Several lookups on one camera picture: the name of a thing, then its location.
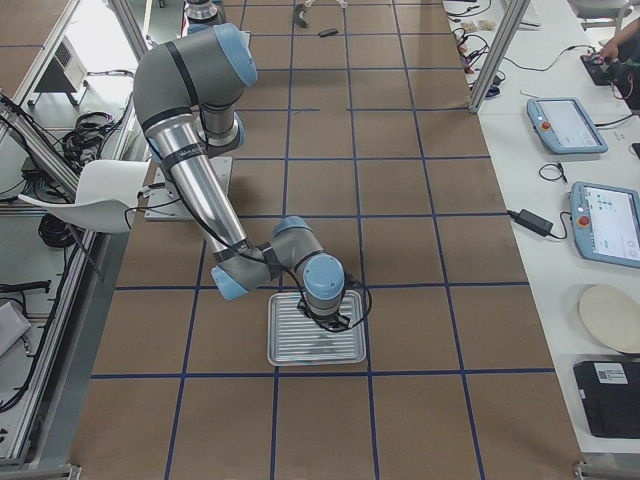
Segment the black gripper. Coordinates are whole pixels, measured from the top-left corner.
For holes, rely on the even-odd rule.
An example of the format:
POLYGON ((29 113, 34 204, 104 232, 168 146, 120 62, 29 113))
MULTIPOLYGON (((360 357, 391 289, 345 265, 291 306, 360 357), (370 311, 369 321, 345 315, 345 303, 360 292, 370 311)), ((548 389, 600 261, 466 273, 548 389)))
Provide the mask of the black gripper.
POLYGON ((317 326, 328 332, 344 332, 350 329, 350 318, 339 312, 326 316, 311 313, 310 318, 317 326))

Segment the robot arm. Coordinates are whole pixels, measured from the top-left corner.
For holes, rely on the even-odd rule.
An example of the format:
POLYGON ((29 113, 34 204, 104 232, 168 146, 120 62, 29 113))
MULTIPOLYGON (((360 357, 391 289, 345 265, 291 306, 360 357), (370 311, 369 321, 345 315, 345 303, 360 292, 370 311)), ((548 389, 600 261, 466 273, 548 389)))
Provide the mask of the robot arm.
POLYGON ((348 288, 342 264, 327 254, 298 216, 284 218, 269 242, 253 246, 211 165, 243 140, 233 111, 257 70, 242 32, 231 23, 206 27, 148 51, 133 88, 139 124, 187 211, 210 240, 220 294, 234 300, 282 274, 301 293, 299 310, 319 327, 353 327, 339 311, 348 288))
POLYGON ((185 16, 189 25, 215 25, 223 22, 219 8, 212 0, 186 0, 185 16))

